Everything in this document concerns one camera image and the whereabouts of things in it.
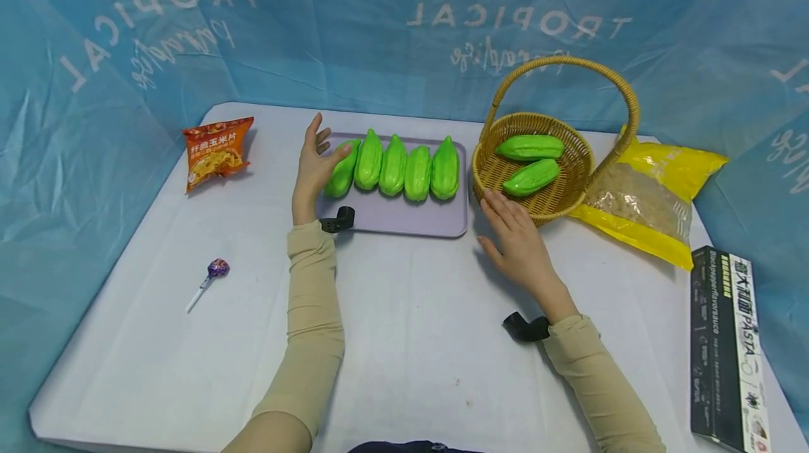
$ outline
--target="arm sleeve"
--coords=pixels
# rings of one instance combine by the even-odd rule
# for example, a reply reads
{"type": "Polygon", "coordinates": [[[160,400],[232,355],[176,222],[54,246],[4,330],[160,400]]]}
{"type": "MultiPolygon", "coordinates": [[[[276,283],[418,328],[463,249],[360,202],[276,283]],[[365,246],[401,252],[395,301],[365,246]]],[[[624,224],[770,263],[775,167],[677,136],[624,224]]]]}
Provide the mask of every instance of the arm sleeve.
{"type": "Polygon", "coordinates": [[[295,226],[287,237],[287,251],[287,352],[252,416],[286,412],[314,439],[345,350],[334,282],[334,239],[320,229],[320,222],[295,226]]]}
{"type": "Polygon", "coordinates": [[[575,315],[549,329],[548,357],[579,400],[605,453],[665,452],[657,428],[587,316],[575,315]]]}

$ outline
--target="black plastic clip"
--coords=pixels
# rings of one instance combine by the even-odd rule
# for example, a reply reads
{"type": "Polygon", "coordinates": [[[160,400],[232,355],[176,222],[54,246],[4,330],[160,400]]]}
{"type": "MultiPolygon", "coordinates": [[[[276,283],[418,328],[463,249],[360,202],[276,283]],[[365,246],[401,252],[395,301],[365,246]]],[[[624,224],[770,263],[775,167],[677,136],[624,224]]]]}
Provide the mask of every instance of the black plastic clip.
{"type": "Polygon", "coordinates": [[[551,336],[548,330],[551,326],[548,318],[541,316],[528,323],[520,313],[513,313],[504,320],[504,327],[508,335],[518,342],[537,342],[551,336]]]}
{"type": "Polygon", "coordinates": [[[320,226],[325,233],[336,234],[352,228],[353,217],[355,217],[355,210],[348,205],[343,205],[340,209],[337,209],[336,218],[321,218],[320,226]]]}

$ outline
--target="hand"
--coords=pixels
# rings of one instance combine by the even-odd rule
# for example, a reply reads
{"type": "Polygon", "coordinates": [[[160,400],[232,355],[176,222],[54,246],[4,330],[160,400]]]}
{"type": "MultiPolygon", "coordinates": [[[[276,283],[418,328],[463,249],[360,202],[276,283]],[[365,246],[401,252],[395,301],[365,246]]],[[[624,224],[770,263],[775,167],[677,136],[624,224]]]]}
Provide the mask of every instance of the hand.
{"type": "Polygon", "coordinates": [[[323,116],[318,112],[305,130],[303,148],[298,161],[298,178],[292,192],[292,223],[305,225],[316,218],[315,201],[331,178],[334,167],[351,154],[351,145],[343,145],[330,156],[321,156],[329,149],[326,139],[331,129],[320,130],[323,116]]]}
{"type": "Polygon", "coordinates": [[[500,249],[497,249],[488,237],[478,237],[494,266],[531,293],[551,324],[578,315],[573,298],[555,273],[542,235],[526,208],[489,189],[484,191],[480,208],[500,239],[500,249]]]}

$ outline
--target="woven basket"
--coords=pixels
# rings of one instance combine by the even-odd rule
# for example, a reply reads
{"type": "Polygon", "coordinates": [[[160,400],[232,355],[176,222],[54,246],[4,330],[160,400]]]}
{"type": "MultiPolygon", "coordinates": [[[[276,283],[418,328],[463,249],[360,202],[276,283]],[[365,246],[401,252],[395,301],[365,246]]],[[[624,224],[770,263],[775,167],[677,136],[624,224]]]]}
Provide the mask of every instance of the woven basket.
{"type": "Polygon", "coordinates": [[[494,101],[483,130],[480,132],[480,141],[475,146],[475,153],[472,156],[473,190],[478,201],[483,197],[484,188],[491,191],[502,189],[502,183],[510,178],[518,169],[525,166],[520,162],[513,162],[509,159],[496,155],[494,150],[506,139],[514,135],[544,134],[553,135],[561,139],[565,144],[564,154],[558,160],[561,169],[560,175],[542,188],[540,191],[528,197],[515,198],[528,209],[534,224],[539,226],[549,221],[560,218],[575,209],[584,200],[587,187],[596,181],[605,170],[618,160],[624,151],[629,147],[635,134],[638,132],[640,123],[640,106],[638,97],[621,75],[604,65],[595,61],[584,60],[575,57],[546,57],[527,61],[520,68],[509,74],[494,95],[494,101]],[[517,77],[526,72],[543,67],[545,65],[566,64],[579,65],[590,70],[595,70],[618,86],[618,90],[624,96],[624,101],[629,108],[629,123],[621,137],[618,138],[615,147],[609,152],[600,165],[593,171],[593,151],[590,145],[576,132],[570,125],[562,123],[544,114],[536,112],[515,112],[494,120],[497,108],[504,99],[506,91],[517,77]]]}

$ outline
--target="orange snack bag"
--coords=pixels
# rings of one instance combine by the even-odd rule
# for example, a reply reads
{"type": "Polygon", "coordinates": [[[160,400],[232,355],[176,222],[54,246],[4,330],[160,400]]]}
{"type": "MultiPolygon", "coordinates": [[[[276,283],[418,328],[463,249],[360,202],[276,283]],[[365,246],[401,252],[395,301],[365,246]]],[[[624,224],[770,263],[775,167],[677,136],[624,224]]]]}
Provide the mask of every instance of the orange snack bag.
{"type": "Polygon", "coordinates": [[[213,176],[231,176],[250,165],[243,158],[242,145],[252,122],[254,118],[249,117],[183,130],[188,149],[186,193],[213,176]]]}

